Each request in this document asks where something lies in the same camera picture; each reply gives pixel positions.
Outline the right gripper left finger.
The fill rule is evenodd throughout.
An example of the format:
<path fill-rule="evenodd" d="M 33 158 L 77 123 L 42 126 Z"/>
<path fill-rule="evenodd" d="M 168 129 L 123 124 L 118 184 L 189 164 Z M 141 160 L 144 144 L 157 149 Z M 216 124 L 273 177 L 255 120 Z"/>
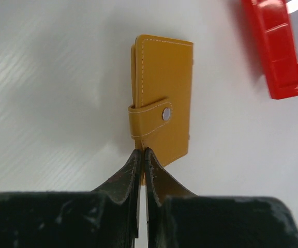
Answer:
<path fill-rule="evenodd" d="M 141 151 L 135 149 L 125 165 L 94 192 L 105 193 L 118 205 L 127 204 L 127 227 L 135 238 L 139 236 L 139 203 L 141 184 Z"/>

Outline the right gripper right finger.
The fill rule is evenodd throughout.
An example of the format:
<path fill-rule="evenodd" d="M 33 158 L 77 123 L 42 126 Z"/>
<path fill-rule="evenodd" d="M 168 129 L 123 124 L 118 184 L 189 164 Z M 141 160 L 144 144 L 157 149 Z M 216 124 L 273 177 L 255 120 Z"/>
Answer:
<path fill-rule="evenodd" d="M 179 183 L 158 161 L 154 151 L 145 148 L 147 233 L 149 247 L 177 247 L 177 222 L 171 207 L 175 198 L 195 194 Z"/>

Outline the red plastic card bin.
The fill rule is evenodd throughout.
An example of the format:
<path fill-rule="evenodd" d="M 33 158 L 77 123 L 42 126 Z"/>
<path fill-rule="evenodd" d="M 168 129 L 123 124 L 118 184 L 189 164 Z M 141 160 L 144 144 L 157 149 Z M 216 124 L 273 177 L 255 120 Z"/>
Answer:
<path fill-rule="evenodd" d="M 286 1 L 243 1 L 272 99 L 298 96 L 298 61 Z"/>

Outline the yellow leather card holder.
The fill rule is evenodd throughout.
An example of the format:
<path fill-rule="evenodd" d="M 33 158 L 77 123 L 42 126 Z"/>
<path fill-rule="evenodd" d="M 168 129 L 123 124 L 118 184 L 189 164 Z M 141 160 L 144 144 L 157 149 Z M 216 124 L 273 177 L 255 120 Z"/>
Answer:
<path fill-rule="evenodd" d="M 192 42 L 139 35 L 131 47 L 130 135 L 163 167 L 188 153 L 192 69 Z"/>

